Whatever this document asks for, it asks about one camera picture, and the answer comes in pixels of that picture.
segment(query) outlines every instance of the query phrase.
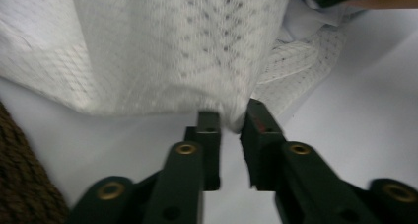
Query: perforated fabric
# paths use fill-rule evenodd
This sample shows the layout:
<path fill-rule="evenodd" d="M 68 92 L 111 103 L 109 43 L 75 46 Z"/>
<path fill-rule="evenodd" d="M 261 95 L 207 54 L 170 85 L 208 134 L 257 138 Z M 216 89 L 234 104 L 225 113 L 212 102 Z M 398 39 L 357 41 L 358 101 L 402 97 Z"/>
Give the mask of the perforated fabric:
<path fill-rule="evenodd" d="M 251 94 L 280 112 L 339 49 L 328 30 L 273 47 L 288 1 L 0 0 L 0 76 L 79 112 L 210 110 L 237 129 Z"/>

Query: white surface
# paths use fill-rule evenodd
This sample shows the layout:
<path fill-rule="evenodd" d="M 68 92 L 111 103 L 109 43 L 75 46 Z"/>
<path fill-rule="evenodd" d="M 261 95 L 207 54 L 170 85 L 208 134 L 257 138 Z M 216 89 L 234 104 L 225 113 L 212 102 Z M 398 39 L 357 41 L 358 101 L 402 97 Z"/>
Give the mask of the white surface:
<path fill-rule="evenodd" d="M 342 58 L 281 118 L 290 140 L 314 146 L 343 178 L 390 177 L 418 187 L 418 11 L 369 12 L 349 27 Z M 195 116 L 99 118 L 0 80 L 0 97 L 51 179 L 73 204 L 110 175 L 140 181 L 163 165 Z M 279 223 L 272 193 L 248 189 L 238 136 L 225 132 L 221 191 L 206 193 L 205 223 Z"/>

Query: brown woven material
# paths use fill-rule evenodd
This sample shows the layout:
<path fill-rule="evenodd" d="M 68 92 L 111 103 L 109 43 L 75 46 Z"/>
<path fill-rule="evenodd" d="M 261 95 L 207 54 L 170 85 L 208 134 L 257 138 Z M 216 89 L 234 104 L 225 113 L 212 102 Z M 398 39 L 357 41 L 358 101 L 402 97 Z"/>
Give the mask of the brown woven material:
<path fill-rule="evenodd" d="M 0 103 L 0 223 L 64 223 L 62 195 Z"/>

